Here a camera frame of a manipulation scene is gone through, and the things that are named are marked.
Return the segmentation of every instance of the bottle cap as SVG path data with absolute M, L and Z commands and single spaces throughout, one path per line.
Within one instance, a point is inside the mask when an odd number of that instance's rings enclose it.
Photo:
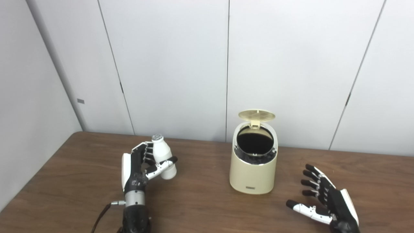
M 154 136 L 152 136 L 152 140 L 153 141 L 158 141 L 158 140 L 161 140 L 161 139 L 163 139 L 164 137 L 162 136 L 162 134 L 160 134 L 160 133 L 157 133 L 157 134 L 155 134 Z

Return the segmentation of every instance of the silver metal cylinder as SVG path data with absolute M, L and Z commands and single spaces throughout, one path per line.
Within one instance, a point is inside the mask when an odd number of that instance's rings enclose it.
M 145 205 L 145 193 L 143 191 L 129 191 L 125 194 L 125 207 L 131 205 Z

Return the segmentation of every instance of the wooden table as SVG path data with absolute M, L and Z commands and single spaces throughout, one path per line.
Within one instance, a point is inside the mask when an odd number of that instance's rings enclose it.
M 79 132 L 72 135 L 0 213 L 0 232 L 90 232 L 103 207 L 123 199 L 121 156 L 150 137 Z M 275 187 L 248 195 L 229 184 L 231 144 L 166 139 L 178 173 L 149 182 L 153 233 L 323 233 L 327 225 L 285 206 L 301 195 L 306 163 L 348 189 L 363 233 L 412 233 L 414 158 L 279 148 Z M 122 206 L 111 207 L 97 233 L 115 233 Z

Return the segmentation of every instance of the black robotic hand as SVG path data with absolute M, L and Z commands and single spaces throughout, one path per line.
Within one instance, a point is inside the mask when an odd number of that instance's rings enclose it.
M 303 174 L 313 181 L 301 180 L 301 184 L 313 189 L 303 190 L 302 194 L 316 197 L 326 208 L 317 208 L 293 200 L 288 200 L 286 205 L 316 221 L 329 224 L 331 233 L 360 233 L 358 216 L 348 191 L 337 190 L 323 172 L 309 164 L 306 164 Z

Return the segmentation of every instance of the white wall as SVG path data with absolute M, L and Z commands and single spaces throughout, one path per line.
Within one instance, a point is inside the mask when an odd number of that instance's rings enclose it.
M 84 130 L 134 134 L 97 0 L 28 3 Z
M 2 210 L 81 128 L 25 1 L 0 1 L 0 34 Z
M 413 12 L 386 2 L 332 150 L 414 155 Z
M 228 0 L 101 0 L 137 135 L 224 141 Z
M 281 146 L 328 149 L 382 3 L 231 1 L 227 141 L 259 108 Z

